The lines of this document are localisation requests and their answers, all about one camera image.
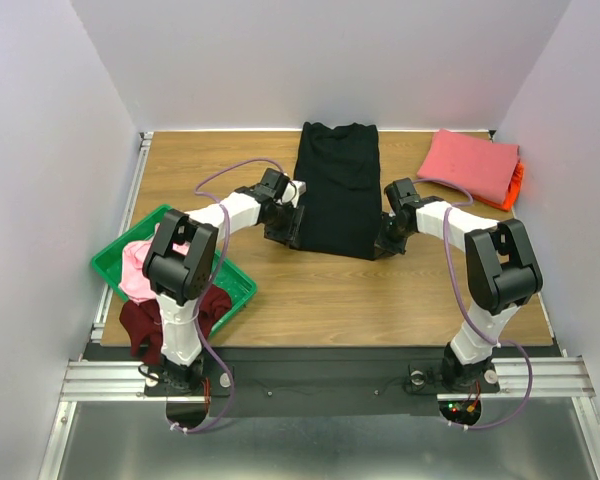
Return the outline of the black t shirt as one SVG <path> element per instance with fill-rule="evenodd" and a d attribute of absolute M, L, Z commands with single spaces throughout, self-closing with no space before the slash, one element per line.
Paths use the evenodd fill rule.
<path fill-rule="evenodd" d="M 306 184 L 299 248 L 372 260 L 380 230 L 379 135 L 374 125 L 303 124 L 294 178 Z"/>

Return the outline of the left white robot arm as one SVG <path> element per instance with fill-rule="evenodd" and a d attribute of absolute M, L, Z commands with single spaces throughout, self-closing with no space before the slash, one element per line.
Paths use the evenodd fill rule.
<path fill-rule="evenodd" d="M 305 182 L 268 168 L 260 182 L 239 187 L 223 200 L 213 198 L 205 208 L 164 214 L 142 268 L 161 316 L 161 371 L 151 375 L 155 380 L 182 394 L 201 386 L 206 337 L 199 311 L 226 258 L 230 236 L 262 225 L 266 238 L 296 246 L 305 192 Z"/>

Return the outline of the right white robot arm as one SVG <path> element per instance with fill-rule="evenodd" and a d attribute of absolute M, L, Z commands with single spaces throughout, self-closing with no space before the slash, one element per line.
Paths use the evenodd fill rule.
<path fill-rule="evenodd" d="M 449 203 L 437 196 L 422 197 L 409 178 L 385 187 L 391 211 L 381 216 L 374 257 L 406 252 L 415 234 L 443 241 L 452 290 L 463 323 L 447 344 L 440 366 L 442 384 L 462 390 L 486 372 L 500 335 L 532 296 L 543 277 L 524 224 L 497 221 L 464 211 L 473 203 Z"/>

